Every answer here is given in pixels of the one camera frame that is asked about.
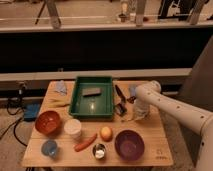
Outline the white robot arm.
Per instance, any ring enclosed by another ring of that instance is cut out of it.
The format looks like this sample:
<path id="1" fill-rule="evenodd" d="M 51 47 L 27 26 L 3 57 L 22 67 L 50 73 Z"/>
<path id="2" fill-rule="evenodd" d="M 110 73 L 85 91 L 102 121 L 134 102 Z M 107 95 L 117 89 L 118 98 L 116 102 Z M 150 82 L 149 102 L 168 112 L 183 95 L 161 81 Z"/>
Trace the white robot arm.
<path id="1" fill-rule="evenodd" d="M 142 104 L 165 111 L 202 137 L 195 171 L 213 171 L 213 112 L 162 95 L 157 81 L 143 83 L 135 92 Z"/>

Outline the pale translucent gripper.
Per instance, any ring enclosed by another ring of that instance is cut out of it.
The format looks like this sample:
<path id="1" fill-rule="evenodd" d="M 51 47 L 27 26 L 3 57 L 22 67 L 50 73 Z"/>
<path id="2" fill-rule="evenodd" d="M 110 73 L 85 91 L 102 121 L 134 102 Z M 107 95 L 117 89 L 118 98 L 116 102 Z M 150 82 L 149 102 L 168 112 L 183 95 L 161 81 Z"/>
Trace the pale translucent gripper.
<path id="1" fill-rule="evenodd" d="M 150 105 L 144 101 L 138 99 L 135 100 L 133 105 L 133 114 L 135 120 L 144 119 L 149 115 Z"/>

